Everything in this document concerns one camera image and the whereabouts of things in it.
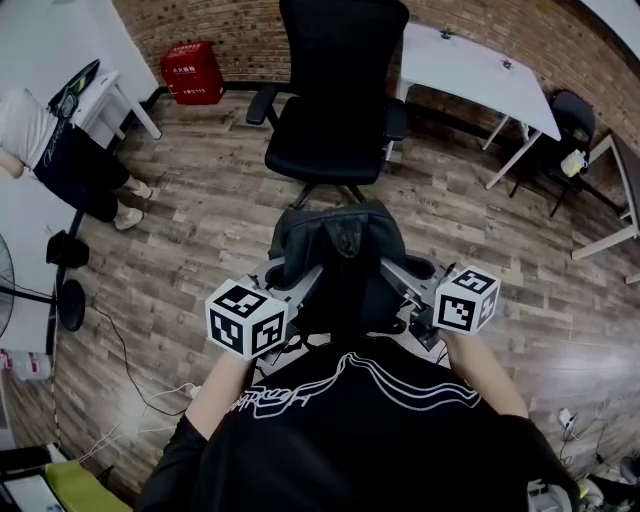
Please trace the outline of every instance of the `sneaker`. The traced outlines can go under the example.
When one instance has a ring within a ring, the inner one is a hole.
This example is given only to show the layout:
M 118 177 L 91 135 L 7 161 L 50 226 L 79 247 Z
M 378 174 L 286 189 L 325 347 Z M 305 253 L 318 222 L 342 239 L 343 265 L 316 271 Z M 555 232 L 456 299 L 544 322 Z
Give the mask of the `sneaker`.
M 132 228 L 136 224 L 139 224 L 140 222 L 142 222 L 143 218 L 144 218 L 144 213 L 142 213 L 137 208 L 130 208 L 129 213 L 127 213 L 127 215 L 124 215 L 124 216 L 116 215 L 116 218 L 114 219 L 113 223 L 115 224 L 116 229 L 118 231 L 124 231 L 125 229 Z
M 134 196 L 141 197 L 142 199 L 149 199 L 151 197 L 151 194 L 153 193 L 151 189 L 144 181 L 138 180 L 138 183 L 140 183 L 140 188 L 138 190 L 132 190 L 131 193 Z

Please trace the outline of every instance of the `cable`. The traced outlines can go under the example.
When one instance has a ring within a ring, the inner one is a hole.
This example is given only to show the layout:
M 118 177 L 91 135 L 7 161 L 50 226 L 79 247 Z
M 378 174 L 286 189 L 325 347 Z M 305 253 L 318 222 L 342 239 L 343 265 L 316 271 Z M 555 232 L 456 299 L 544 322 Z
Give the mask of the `cable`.
M 598 406 L 597 405 L 594 407 L 594 410 L 593 410 L 593 414 L 594 414 L 593 421 L 591 423 L 589 423 L 589 425 L 587 425 L 584 429 L 582 429 L 582 432 L 580 432 L 578 435 L 575 435 L 573 433 L 573 429 L 575 428 L 575 426 L 578 423 L 578 417 L 579 417 L 579 413 L 578 412 L 576 412 L 571 417 L 571 423 L 562 432 L 562 447 L 560 448 L 560 454 L 558 455 L 558 458 L 560 459 L 560 462 L 565 467 L 565 469 L 568 469 L 569 464 L 571 464 L 571 462 L 573 461 L 573 456 L 572 455 L 570 455 L 568 457 L 565 457 L 564 459 L 562 458 L 562 453 L 564 452 L 564 449 L 567 446 L 567 443 L 572 440 L 571 438 L 573 438 L 574 441 L 580 441 L 584 437 L 584 435 L 587 432 L 587 430 L 589 430 L 597 421 L 601 421 L 603 419 L 603 417 L 602 417 L 603 414 L 609 408 L 609 402 L 608 402 L 608 400 L 605 400 L 602 403 L 603 403 L 603 407 L 600 410 L 600 412 L 598 412 Z M 604 434 L 604 430 L 606 428 L 607 428 L 607 423 L 605 423 L 604 427 L 602 427 L 602 432 L 600 432 L 600 438 L 598 439 L 598 444 L 596 446 L 596 460 L 598 462 L 600 462 L 600 459 L 602 459 L 602 456 L 598 453 L 598 448 L 600 446 L 600 440 L 602 439 L 602 435 Z
M 144 416 L 144 414 L 147 412 L 147 409 L 149 409 L 150 407 L 151 407 L 151 408 L 153 408 L 153 406 L 152 406 L 152 405 L 150 405 L 150 403 L 151 403 L 153 400 L 155 400 L 157 397 L 162 396 L 162 395 L 167 395 L 167 394 L 169 394 L 169 393 L 175 393 L 176 391 L 180 391 L 180 390 L 182 390 L 183 388 L 185 388 L 185 387 L 187 387 L 187 386 L 193 386 L 194 388 L 198 387 L 198 386 L 196 386 L 195 384 L 193 384 L 192 382 L 187 382 L 187 383 L 183 384 L 182 386 L 180 386 L 180 387 L 178 387 L 178 388 L 176 388 L 176 389 L 171 389 L 171 390 L 169 390 L 169 391 L 161 391 L 160 393 L 156 393 L 155 395 L 153 395 L 153 396 L 149 399 L 149 403 L 147 403 L 147 404 L 145 405 L 145 408 L 142 410 L 142 412 L 140 413 L 140 415 L 138 416 L 138 418 L 139 418 L 140 420 L 142 420 L 142 417 L 143 417 L 143 416 Z M 115 443 L 115 442 L 116 442 L 118 439 L 120 439 L 121 437 L 126 436 L 126 435 L 127 435 L 126 433 L 125 433 L 125 434 L 120 434 L 119 436 L 114 437 L 113 439 L 111 439 L 111 440 L 110 440 L 109 442 L 107 442 L 106 444 L 104 444 L 104 445 L 102 445 L 102 446 L 99 446 L 99 444 L 100 444 L 101 442 L 103 442 L 103 441 L 106 441 L 106 440 L 109 438 L 109 436 L 111 436 L 111 434 L 113 434 L 119 426 L 120 426 L 120 423 L 116 423 L 116 424 L 114 425 L 114 427 L 113 427 L 111 430 L 109 430 L 109 432 L 107 432 L 104 436 L 102 436 L 100 439 L 98 439 L 98 440 L 96 441 L 96 443 L 91 447 L 91 449 L 90 449 L 90 450 L 89 450 L 85 455 L 83 455 L 82 457 L 80 457 L 80 458 L 78 459 L 78 463 L 79 463 L 79 464 L 81 464 L 82 462 L 84 462 L 85 460 L 89 459 L 90 457 L 93 457 L 93 455 L 95 455 L 97 452 L 99 452 L 99 451 L 100 451 L 100 450 L 102 450 L 103 448 L 106 448 L 107 446 L 109 446 L 109 445 L 111 445 L 111 444 Z M 172 427 L 163 427 L 163 428 L 152 428 L 152 429 L 146 429 L 146 430 L 137 430 L 137 431 L 136 431 L 136 434 L 142 434 L 142 433 L 144 433 L 144 432 L 160 432 L 160 431 L 163 431 L 163 430 L 170 430 L 170 429 L 173 429 L 173 428 L 176 428 L 176 427 L 175 427 L 175 425 L 174 425 L 174 426 L 172 426 Z
M 4 279 L 7 283 L 9 283 L 11 286 L 15 286 L 16 288 L 20 288 L 21 290 L 25 290 L 27 292 L 31 292 L 31 293 L 35 293 L 37 295 L 41 295 L 42 297 L 46 297 L 47 299 L 51 298 L 50 294 L 47 293 L 42 293 L 42 292 L 37 292 L 35 290 L 32 290 L 31 288 L 26 288 L 24 286 L 20 286 L 17 283 L 14 283 L 13 281 L 10 281 L 9 279 L 7 279 L 6 277 L 4 277 L 2 274 L 0 274 L 0 278 Z
M 124 342 L 124 339 L 122 339 L 122 336 L 120 336 L 120 333 L 118 332 L 118 329 L 116 328 L 116 324 L 113 322 L 113 318 L 111 318 L 110 315 L 108 315 L 107 313 L 104 313 L 102 311 L 100 311 L 97 307 L 95 307 L 94 305 L 89 305 L 90 308 L 96 310 L 98 313 L 100 313 L 102 316 L 106 316 L 109 319 L 109 322 L 111 322 L 111 327 L 113 327 L 113 332 L 116 333 L 116 336 L 118 337 L 118 339 L 120 340 L 120 343 L 122 343 L 122 350 L 124 352 L 124 367 L 125 370 L 127 371 L 127 376 L 129 377 L 129 380 L 131 381 L 131 383 L 133 384 L 133 387 L 136 388 L 136 391 L 138 392 L 138 395 L 140 395 L 140 398 L 142 399 L 142 401 L 147 405 L 147 407 L 150 407 L 151 409 L 153 409 L 154 411 L 158 411 L 159 413 L 165 414 L 166 416 L 170 416 L 170 417 L 175 417 L 175 416 L 180 416 L 181 414 L 183 414 L 184 412 L 186 412 L 187 408 L 185 407 L 184 409 L 182 409 L 181 411 L 178 412 L 174 412 L 174 413 L 170 413 L 167 411 L 163 411 L 162 409 L 158 409 L 157 407 L 151 405 L 150 400 L 147 401 L 147 399 L 144 397 L 144 395 L 142 394 L 142 391 L 140 390 L 140 388 L 138 387 L 138 384 L 136 384 L 136 381 L 133 380 L 133 377 L 131 376 L 131 371 L 129 369 L 129 357 L 127 355 L 127 345 Z

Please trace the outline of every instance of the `fan base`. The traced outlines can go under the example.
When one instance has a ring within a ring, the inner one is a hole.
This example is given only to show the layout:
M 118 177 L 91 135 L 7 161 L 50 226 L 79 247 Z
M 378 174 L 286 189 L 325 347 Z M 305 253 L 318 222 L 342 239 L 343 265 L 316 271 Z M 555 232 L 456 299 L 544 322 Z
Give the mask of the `fan base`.
M 58 297 L 58 317 L 67 331 L 76 332 L 84 321 L 84 290 L 78 281 L 69 279 Z

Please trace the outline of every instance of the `person's leg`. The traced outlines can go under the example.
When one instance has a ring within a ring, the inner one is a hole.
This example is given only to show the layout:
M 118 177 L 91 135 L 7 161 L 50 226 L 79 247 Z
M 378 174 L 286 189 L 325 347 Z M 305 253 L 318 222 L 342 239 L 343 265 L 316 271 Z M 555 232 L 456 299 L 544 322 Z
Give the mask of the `person's leg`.
M 102 222 L 113 222 L 119 230 L 129 229 L 143 218 L 140 210 L 123 205 L 111 192 L 86 183 L 50 181 L 45 186 L 65 203 Z
M 140 181 L 129 174 L 129 179 L 126 181 L 123 188 L 129 190 L 132 194 L 142 197 L 143 199 L 149 199 L 151 197 L 151 189 L 144 181 Z
M 84 130 L 74 127 L 71 137 L 73 167 L 78 179 L 106 190 L 126 187 L 145 199 L 151 196 L 149 187 L 132 177 L 120 160 L 97 144 Z

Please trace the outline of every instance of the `bottle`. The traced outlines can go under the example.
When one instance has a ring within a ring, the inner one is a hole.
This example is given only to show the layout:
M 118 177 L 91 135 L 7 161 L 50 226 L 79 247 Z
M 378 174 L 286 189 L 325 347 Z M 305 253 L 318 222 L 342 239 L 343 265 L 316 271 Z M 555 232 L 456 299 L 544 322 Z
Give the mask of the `bottle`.
M 47 354 L 0 350 L 0 368 L 11 371 L 22 381 L 47 380 L 51 377 L 51 359 Z

